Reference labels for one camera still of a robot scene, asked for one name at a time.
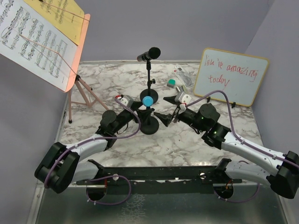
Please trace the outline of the blue toy microphone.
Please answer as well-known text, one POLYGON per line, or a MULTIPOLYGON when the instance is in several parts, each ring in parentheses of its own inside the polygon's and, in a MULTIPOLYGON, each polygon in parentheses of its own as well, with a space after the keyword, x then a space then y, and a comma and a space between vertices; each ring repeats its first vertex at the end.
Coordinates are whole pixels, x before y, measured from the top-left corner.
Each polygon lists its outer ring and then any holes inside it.
POLYGON ((145 107, 151 107, 153 104, 154 104, 154 100, 151 96, 145 96, 143 99, 142 99, 142 104, 145 106, 145 107))

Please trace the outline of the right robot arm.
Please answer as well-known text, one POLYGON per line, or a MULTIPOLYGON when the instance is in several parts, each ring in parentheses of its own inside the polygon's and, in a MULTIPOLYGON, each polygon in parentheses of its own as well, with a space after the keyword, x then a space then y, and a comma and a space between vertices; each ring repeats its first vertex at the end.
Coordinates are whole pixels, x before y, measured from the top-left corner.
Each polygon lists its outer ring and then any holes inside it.
POLYGON ((220 150, 228 151, 249 160, 242 165, 228 160, 215 170, 215 179, 226 182, 228 179, 243 179, 269 186, 276 194, 293 199, 299 188, 299 156, 289 151, 284 154, 255 144, 238 135, 234 127, 226 127, 218 122, 220 114, 211 103, 203 104, 197 112, 189 109, 189 95, 180 93, 164 100, 176 105, 173 114, 155 113, 161 122, 168 126, 181 121, 195 132, 203 132, 204 142, 220 150))

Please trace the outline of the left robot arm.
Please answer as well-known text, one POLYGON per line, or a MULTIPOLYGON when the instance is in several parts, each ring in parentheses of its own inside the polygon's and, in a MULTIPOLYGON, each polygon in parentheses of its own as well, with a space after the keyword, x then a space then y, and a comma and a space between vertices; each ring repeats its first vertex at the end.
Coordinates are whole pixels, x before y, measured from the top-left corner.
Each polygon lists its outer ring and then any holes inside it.
POLYGON ((141 110, 141 105, 141 102, 136 101, 130 107, 121 104, 123 111, 119 114, 113 110, 105 111, 96 133, 85 140, 68 145, 54 143, 36 168, 35 178, 56 193, 63 192, 71 183, 81 180, 89 180, 93 184, 100 183, 103 180, 103 172, 92 163, 83 160, 111 148, 120 139, 116 133, 132 120, 138 124, 138 128, 128 137, 137 134, 154 111, 150 107, 141 110))

